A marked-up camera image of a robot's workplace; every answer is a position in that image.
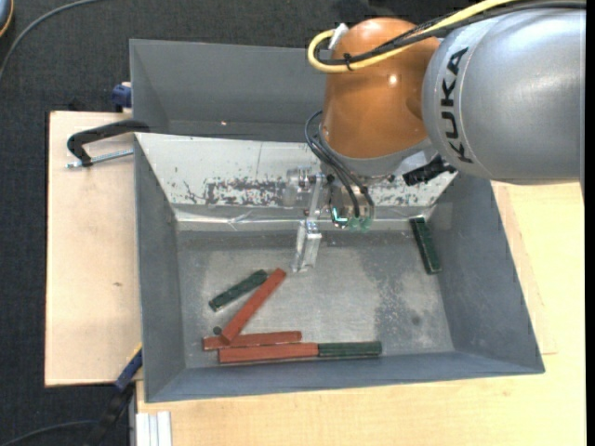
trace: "orange stick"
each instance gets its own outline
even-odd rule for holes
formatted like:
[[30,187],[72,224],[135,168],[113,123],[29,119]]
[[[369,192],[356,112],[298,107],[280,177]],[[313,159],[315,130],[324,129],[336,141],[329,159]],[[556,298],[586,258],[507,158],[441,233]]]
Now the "orange stick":
[[293,344],[301,340],[300,331],[267,332],[266,334],[242,334],[233,339],[233,342],[226,344],[220,336],[205,337],[203,339],[203,350],[216,350],[218,348],[230,347],[257,347],[274,346],[278,344]]
[[242,361],[277,361],[318,356],[318,344],[299,343],[279,346],[222,348],[219,350],[219,363]]
[[260,285],[255,293],[252,294],[247,302],[242,306],[230,323],[228,323],[223,332],[221,332],[221,338],[223,342],[230,344],[233,339],[242,332],[242,329],[254,313],[264,304],[269,295],[281,284],[287,273],[282,269],[276,269],[269,278]]

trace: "wooden board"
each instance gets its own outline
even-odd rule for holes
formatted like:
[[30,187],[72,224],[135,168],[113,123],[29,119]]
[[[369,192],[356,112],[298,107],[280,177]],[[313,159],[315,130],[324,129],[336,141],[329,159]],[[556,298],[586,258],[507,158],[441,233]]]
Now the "wooden board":
[[[112,382],[140,341],[133,158],[68,169],[68,137],[129,114],[50,114],[46,385]],[[126,149],[132,135],[89,145]]]
[[[50,117],[46,384],[113,381],[140,338],[132,159],[67,170],[68,136],[126,115]],[[93,153],[128,147],[93,144]],[[174,444],[583,444],[584,205],[578,184],[495,194],[547,372],[395,387],[146,404]]]

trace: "yellow cable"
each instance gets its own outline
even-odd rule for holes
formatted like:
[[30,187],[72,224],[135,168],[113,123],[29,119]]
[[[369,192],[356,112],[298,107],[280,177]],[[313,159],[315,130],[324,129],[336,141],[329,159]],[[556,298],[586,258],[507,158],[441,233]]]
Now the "yellow cable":
[[[445,26],[451,25],[453,23],[457,23],[459,21],[462,21],[462,20],[472,17],[474,15],[477,15],[478,13],[482,13],[486,10],[489,10],[490,8],[498,7],[501,5],[518,2],[518,1],[520,1],[520,0],[484,0],[483,2],[480,2],[478,4],[467,7],[461,11],[458,11],[455,15],[451,15],[450,17],[447,17],[444,20],[439,21],[438,23],[432,25],[428,29],[426,29],[423,32],[420,32],[418,34],[424,34],[424,33],[432,32],[434,30],[439,30]],[[326,72],[326,73],[348,72],[348,71],[350,71],[350,69],[347,67],[347,65],[337,66],[337,65],[331,65],[331,64],[324,64],[314,56],[315,48],[322,41],[330,38],[334,32],[335,32],[335,30],[327,30],[326,32],[317,34],[312,39],[310,46],[308,46],[308,61],[314,68],[316,68],[317,70],[319,70],[321,72]],[[384,59],[393,57],[394,55],[400,53],[401,51],[404,51],[408,47],[409,47],[409,45],[402,46],[400,48],[393,49],[393,50],[383,53],[381,55],[370,57],[363,61],[353,62],[350,65],[350,67],[352,70],[359,70],[361,68],[371,66],[373,64],[379,63],[380,61],[383,61]]]
[[15,12],[15,0],[10,0],[10,10],[8,11],[7,23],[2,28],[0,28],[0,38],[8,30],[8,27],[10,26],[10,22],[12,21],[12,16],[14,15],[14,12]]

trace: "kuka logo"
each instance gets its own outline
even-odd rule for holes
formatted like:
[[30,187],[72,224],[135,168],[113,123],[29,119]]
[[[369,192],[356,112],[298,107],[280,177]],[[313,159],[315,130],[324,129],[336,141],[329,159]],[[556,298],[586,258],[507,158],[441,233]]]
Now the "kuka logo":
[[[455,101],[452,99],[451,96],[453,94],[453,91],[455,90],[456,77],[458,76],[458,65],[461,62],[461,58],[463,58],[463,55],[467,53],[468,50],[469,47],[463,48],[457,51],[456,53],[453,53],[450,59],[448,60],[448,65],[446,66],[446,68],[455,76],[455,79],[450,85],[448,85],[446,83],[446,77],[443,78],[443,98],[440,99],[440,106],[443,109],[452,108],[455,106]],[[453,149],[453,151],[456,152],[458,160],[460,160],[461,162],[466,162],[468,164],[473,164],[473,161],[469,157],[465,156],[465,146],[463,145],[463,142],[461,142],[458,139],[458,129],[456,127],[455,114],[452,112],[452,110],[442,111],[442,118],[448,121],[448,123],[451,125],[452,130],[447,131],[444,134],[446,135],[446,138],[450,138],[453,140],[454,143],[448,143]]]

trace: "black carpet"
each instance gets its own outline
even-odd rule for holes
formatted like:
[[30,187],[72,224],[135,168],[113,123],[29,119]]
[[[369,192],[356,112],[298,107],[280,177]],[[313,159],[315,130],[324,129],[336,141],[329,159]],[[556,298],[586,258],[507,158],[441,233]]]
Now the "black carpet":
[[[16,0],[0,60],[31,21],[73,1]],[[109,386],[44,388],[49,111],[113,111],[112,88],[130,78],[132,37],[304,47],[341,21],[391,13],[421,22],[473,1],[388,0],[378,9],[367,0],[119,0],[61,13],[31,32],[0,84],[0,444],[39,427],[96,419],[112,394]],[[23,444],[80,444],[87,431]],[[126,435],[123,423],[106,444],[124,445]]]

